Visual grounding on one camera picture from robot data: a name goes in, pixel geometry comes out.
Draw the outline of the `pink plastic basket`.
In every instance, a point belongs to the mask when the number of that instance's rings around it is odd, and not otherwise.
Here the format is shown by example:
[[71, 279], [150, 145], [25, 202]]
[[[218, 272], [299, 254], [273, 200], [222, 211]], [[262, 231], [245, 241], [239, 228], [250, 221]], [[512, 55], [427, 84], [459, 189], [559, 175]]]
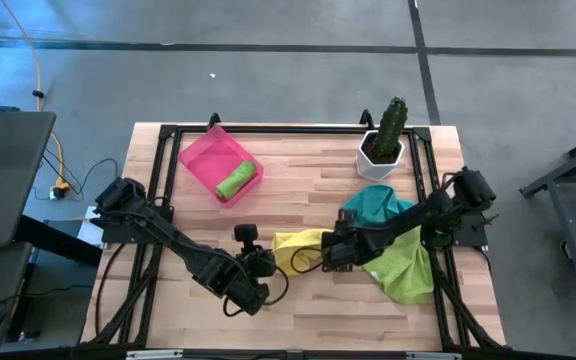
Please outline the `pink plastic basket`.
[[[222, 127], [215, 126], [187, 146], [178, 160], [220, 204], [232, 207], [261, 183], [263, 165]], [[216, 186], [242, 161], [250, 160], [257, 167], [256, 175], [231, 199], [220, 199]]]

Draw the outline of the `yellow microfiber towel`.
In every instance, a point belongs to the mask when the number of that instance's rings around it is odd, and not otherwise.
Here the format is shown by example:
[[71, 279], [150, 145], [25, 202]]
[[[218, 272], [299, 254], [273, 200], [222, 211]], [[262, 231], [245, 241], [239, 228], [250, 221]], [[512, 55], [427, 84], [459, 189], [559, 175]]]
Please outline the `yellow microfiber towel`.
[[316, 267], [321, 260], [322, 235], [329, 229], [277, 232], [271, 240], [275, 263], [288, 276], [297, 276]]

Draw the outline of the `tall green cactus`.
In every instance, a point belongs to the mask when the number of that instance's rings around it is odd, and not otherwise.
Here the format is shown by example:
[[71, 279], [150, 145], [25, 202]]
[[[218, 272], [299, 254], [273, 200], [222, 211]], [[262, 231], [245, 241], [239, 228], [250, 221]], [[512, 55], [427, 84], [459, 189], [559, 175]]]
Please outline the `tall green cactus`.
[[408, 119], [404, 99], [394, 97], [384, 111], [377, 134], [371, 140], [369, 155], [374, 163], [394, 163], [399, 153], [399, 137]]

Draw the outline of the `dark grey desk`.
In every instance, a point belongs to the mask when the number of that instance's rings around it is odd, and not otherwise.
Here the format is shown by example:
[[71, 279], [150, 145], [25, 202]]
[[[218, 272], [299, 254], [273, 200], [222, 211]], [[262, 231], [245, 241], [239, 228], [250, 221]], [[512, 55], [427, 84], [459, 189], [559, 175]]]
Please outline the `dark grey desk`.
[[55, 121], [53, 112], [0, 112], [0, 247], [13, 242]]

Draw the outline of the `black aluminium table frame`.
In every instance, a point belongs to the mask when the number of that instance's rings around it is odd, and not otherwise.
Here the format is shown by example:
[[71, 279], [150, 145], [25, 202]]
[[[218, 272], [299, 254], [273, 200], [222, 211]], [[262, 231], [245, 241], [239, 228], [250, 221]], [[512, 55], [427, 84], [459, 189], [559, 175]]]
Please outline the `black aluminium table frame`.
[[[262, 181], [233, 206], [217, 202], [178, 154], [205, 132], [202, 123], [138, 123], [123, 173], [174, 210], [193, 240], [238, 250], [233, 229], [253, 223], [261, 244], [277, 232], [329, 228], [339, 207], [367, 182], [355, 168], [366, 124], [230, 123], [228, 132], [263, 166]], [[422, 350], [475, 339], [450, 304], [399, 305], [361, 269], [314, 271], [269, 280], [272, 303], [254, 316], [202, 289], [172, 252], [159, 254], [158, 275], [118, 333], [149, 348]]]

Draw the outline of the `teal microfiber towel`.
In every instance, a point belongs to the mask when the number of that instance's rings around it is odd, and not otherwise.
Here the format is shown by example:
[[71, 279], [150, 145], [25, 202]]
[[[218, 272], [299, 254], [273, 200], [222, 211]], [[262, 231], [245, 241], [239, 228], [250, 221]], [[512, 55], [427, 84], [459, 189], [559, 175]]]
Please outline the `teal microfiber towel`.
[[355, 194], [344, 203], [343, 209], [356, 212], [357, 225], [372, 227], [394, 219], [414, 205], [399, 199], [392, 187], [378, 184]]

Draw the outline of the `silver metal bracket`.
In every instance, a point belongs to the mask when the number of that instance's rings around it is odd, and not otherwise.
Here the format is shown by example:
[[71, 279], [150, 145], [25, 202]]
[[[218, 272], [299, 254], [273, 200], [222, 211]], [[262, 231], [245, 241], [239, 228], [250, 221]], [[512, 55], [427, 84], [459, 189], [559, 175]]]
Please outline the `silver metal bracket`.
[[462, 360], [461, 354], [445, 352], [407, 352], [406, 360]]
[[183, 357], [181, 349], [144, 349], [128, 351], [125, 360], [179, 360]]

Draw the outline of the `white paper sheet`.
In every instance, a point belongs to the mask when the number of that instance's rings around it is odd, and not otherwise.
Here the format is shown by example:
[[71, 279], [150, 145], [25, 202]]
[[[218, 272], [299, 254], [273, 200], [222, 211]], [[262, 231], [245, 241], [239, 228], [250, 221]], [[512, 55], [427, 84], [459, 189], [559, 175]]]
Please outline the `white paper sheet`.
[[94, 210], [94, 206], [87, 208], [77, 238], [90, 245], [105, 249], [107, 245], [102, 241], [104, 230], [91, 222], [92, 219], [99, 217]]

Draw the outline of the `black desk support beam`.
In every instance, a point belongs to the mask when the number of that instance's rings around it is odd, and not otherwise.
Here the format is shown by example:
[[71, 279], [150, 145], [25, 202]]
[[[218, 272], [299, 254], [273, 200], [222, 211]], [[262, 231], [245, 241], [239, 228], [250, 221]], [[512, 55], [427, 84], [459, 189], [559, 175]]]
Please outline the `black desk support beam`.
[[40, 250], [90, 266], [98, 266], [102, 257], [99, 247], [26, 215], [20, 217], [13, 241], [26, 242]]

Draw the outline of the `lime green microfiber towel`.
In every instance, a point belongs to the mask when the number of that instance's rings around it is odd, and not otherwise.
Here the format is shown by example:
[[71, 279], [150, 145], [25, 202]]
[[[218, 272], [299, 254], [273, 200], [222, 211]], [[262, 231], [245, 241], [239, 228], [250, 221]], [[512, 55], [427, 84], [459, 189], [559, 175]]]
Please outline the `lime green microfiber towel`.
[[403, 305], [425, 303], [434, 290], [428, 251], [420, 227], [398, 236], [384, 253], [363, 266], [392, 301]]

